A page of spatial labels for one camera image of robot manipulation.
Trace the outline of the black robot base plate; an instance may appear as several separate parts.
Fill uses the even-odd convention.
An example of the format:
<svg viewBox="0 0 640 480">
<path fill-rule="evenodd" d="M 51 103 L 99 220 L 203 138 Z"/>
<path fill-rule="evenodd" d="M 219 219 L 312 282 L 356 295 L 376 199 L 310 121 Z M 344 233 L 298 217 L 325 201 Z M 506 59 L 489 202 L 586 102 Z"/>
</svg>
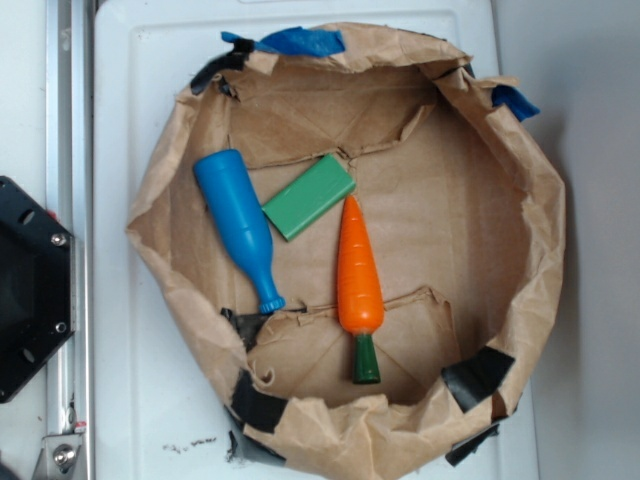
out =
<svg viewBox="0 0 640 480">
<path fill-rule="evenodd" d="M 73 235 L 1 178 L 1 402 L 10 402 L 72 336 Z"/>
</svg>

